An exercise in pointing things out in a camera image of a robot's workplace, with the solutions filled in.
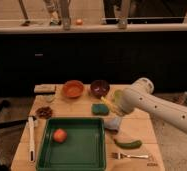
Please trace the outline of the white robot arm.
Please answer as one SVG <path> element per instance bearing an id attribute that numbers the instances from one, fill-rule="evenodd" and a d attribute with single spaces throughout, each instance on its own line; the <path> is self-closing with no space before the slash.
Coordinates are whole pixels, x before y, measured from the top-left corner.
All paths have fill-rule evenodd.
<path id="1" fill-rule="evenodd" d="M 154 84 L 142 77 L 122 90 L 117 106 L 126 114 L 135 108 L 153 114 L 187 134 L 187 107 L 153 95 Z"/>

